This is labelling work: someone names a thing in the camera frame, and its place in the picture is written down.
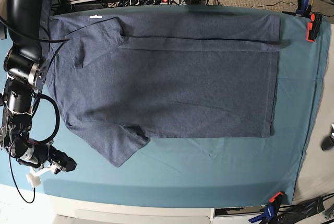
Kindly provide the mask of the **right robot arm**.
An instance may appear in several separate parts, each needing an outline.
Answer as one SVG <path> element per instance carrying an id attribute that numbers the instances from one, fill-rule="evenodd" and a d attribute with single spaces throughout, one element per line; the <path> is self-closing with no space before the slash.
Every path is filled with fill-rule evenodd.
<path id="1" fill-rule="evenodd" d="M 58 127 L 44 140 L 29 136 L 39 102 L 49 100 L 42 90 L 53 43 L 49 33 L 51 6 L 52 0 L 7 0 L 1 36 L 10 37 L 13 44 L 4 59 L 7 80 L 1 94 L 1 147 L 19 164 L 34 169 L 47 164 L 56 174 L 76 168 L 72 158 L 52 145 Z"/>

